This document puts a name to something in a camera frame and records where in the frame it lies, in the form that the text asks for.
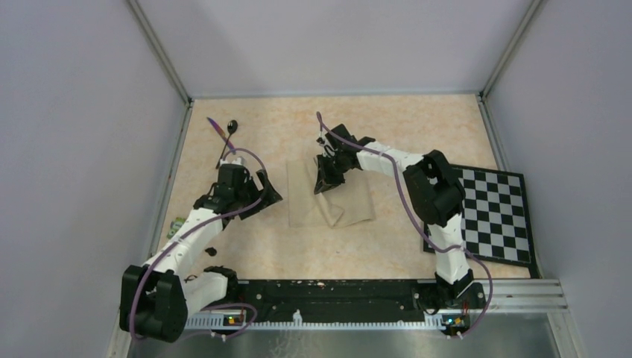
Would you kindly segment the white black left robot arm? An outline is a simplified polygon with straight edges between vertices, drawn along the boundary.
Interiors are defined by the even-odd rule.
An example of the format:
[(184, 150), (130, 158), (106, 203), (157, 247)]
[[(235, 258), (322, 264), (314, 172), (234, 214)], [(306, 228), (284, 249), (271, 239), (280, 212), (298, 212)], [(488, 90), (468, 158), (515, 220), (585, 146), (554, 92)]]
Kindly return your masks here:
[(121, 279), (119, 327), (133, 338), (175, 342), (187, 320), (211, 303), (236, 304), (239, 289), (231, 269), (212, 268), (186, 280), (207, 245), (234, 219), (245, 220), (280, 202), (266, 169), (252, 175), (237, 161), (223, 162), (210, 191), (199, 197), (180, 229), (154, 256), (129, 266)]

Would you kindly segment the cream cloth napkin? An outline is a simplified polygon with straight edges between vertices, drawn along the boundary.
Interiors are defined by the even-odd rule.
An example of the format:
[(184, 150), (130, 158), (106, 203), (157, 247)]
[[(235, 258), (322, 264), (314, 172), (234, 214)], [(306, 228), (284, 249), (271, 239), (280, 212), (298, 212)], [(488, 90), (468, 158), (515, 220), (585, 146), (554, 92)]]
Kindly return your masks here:
[(343, 228), (376, 218), (368, 180), (363, 172), (345, 174), (345, 183), (315, 194), (317, 166), (314, 159), (286, 163), (288, 221), (292, 228)]

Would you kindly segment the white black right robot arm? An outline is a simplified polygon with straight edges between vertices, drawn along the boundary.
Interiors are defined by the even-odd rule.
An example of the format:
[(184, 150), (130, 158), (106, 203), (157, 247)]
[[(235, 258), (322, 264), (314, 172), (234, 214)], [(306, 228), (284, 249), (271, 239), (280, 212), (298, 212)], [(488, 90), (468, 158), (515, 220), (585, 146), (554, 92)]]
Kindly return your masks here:
[(446, 307), (457, 307), (467, 298), (473, 270), (461, 232), (465, 190), (441, 151), (414, 154), (384, 145), (374, 138), (356, 139), (345, 125), (320, 127), (317, 142), (316, 195), (345, 182), (353, 169), (377, 172), (396, 181), (405, 211), (415, 225), (424, 224), (424, 240), (436, 254), (437, 298)]

